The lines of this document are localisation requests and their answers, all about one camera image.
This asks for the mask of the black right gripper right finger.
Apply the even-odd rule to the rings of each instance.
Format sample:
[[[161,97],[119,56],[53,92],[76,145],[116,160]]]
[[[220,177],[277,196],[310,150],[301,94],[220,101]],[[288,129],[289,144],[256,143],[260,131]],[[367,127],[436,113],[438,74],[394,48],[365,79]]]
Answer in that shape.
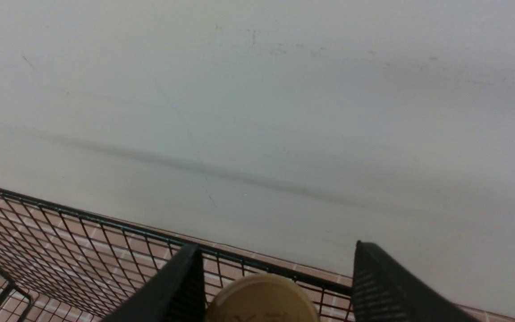
[[[358,241],[352,277],[356,322],[476,322],[376,243]]]

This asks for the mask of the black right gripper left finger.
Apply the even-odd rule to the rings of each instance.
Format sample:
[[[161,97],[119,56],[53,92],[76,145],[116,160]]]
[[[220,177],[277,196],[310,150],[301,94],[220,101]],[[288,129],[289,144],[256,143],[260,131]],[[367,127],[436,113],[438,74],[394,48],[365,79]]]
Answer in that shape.
[[[202,322],[206,292],[202,253],[186,245],[103,322]]]

